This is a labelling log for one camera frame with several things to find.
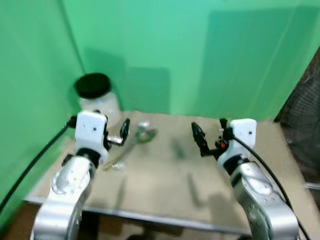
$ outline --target jar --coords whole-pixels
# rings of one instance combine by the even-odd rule
[[[90,73],[80,77],[75,83],[79,105],[82,110],[99,111],[107,116],[107,129],[115,126],[121,119],[117,96],[111,92],[108,76],[103,73]]]

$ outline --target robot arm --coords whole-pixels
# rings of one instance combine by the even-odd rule
[[[235,136],[253,148],[256,144],[256,121],[233,120],[228,127],[225,119],[220,122],[223,136],[215,142],[216,149],[208,148],[205,134],[195,122],[191,124],[193,138],[201,156],[214,156],[218,166],[230,175],[235,198],[247,216],[252,239],[298,239],[299,226],[295,213],[282,200],[260,167],[249,161],[249,151],[230,137]]]
[[[53,176],[50,192],[39,209],[31,240],[75,240],[82,209],[90,195],[96,169],[108,160],[111,144],[123,145],[130,120],[124,121],[120,137],[108,137],[107,117],[95,112],[81,112],[75,126],[75,155]]]

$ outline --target black cable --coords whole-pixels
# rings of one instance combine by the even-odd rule
[[[6,194],[5,198],[2,200],[0,204],[0,214],[4,210],[6,204],[10,200],[11,196],[14,194],[14,192],[17,190],[19,184],[22,182],[22,180],[26,177],[26,175],[29,173],[29,171],[34,167],[34,165],[39,161],[39,159],[43,156],[43,154],[65,133],[65,131],[69,127],[70,121],[61,129],[58,134],[52,138],[52,140],[35,156],[35,158],[30,162],[30,164],[27,166],[27,168],[23,171],[23,173],[20,175],[18,180],[14,183],[10,191]]]
[[[275,181],[275,183],[277,184],[277,186],[279,187],[286,204],[289,206],[289,208],[291,208],[291,210],[294,212],[292,204],[290,202],[290,199],[284,189],[284,187],[282,186],[282,184],[280,183],[280,181],[278,180],[278,178],[276,177],[276,175],[272,172],[272,170],[270,169],[270,167],[266,164],[266,162],[251,148],[249,147],[247,144],[245,144],[243,141],[241,141],[239,138],[237,138],[236,136],[232,136],[232,138],[237,141],[239,144],[241,144],[243,147],[245,147],[261,164],[262,166],[265,168],[265,170],[270,174],[270,176],[273,178],[273,180]],[[305,236],[306,240],[311,240],[306,229],[304,228],[304,226],[302,225],[302,223],[300,222],[300,220],[298,219],[298,217],[296,216],[296,219],[298,221],[299,224],[299,228],[301,229],[301,231],[303,232],[303,235]]]

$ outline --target green wall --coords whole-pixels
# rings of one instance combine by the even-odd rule
[[[0,199],[78,109],[72,84],[83,73],[79,62],[60,1],[0,1]],[[0,223],[56,160],[60,143],[23,181]]]
[[[320,44],[318,0],[65,0],[124,110],[275,117]]]

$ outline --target beige table surface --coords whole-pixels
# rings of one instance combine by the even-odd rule
[[[218,168],[213,157],[200,156],[192,137],[191,122],[195,121],[205,131],[209,146],[214,148],[220,134],[219,121],[137,111],[124,115],[131,119],[131,132],[137,122],[147,120],[151,127],[158,129],[158,134],[150,143],[136,145],[125,155],[124,170],[103,171],[102,167],[97,170],[86,202],[87,210],[168,224],[172,221],[174,225],[204,230],[249,232],[247,218],[236,202],[229,176]],[[66,152],[72,152],[72,147],[73,142],[66,145]],[[110,158],[125,148],[112,147]],[[309,234],[320,238],[318,209],[304,188],[303,177],[280,127],[270,122],[259,123],[254,149],[278,176]],[[66,152],[33,188],[27,201],[43,202],[49,193],[50,179],[60,168]]]

